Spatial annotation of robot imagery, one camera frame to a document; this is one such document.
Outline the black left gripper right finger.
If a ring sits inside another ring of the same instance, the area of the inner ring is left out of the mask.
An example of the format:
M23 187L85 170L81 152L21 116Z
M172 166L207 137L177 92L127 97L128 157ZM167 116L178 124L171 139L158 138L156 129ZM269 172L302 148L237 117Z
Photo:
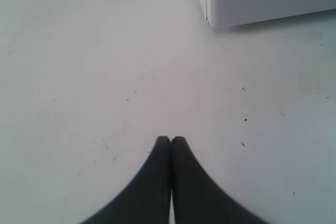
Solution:
M265 223L209 177L184 137L172 139L171 156L176 223Z

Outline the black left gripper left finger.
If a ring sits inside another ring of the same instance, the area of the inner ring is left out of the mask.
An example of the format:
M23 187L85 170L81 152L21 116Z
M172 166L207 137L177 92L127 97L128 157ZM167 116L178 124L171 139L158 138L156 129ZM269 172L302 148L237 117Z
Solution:
M171 141L159 136L135 177L83 223L169 223Z

